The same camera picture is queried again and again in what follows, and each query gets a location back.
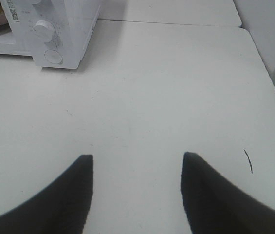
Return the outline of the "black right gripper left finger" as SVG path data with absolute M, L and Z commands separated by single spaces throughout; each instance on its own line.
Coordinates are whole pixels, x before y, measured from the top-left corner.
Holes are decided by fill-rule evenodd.
M 81 234 L 93 196 L 93 156 L 81 155 L 54 182 L 0 216 L 0 234 Z

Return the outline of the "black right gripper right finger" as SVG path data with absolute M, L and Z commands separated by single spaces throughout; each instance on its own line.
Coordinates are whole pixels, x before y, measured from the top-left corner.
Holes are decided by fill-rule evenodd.
M 194 234 L 275 234 L 275 210 L 237 188 L 196 153 L 183 156 L 180 190 Z

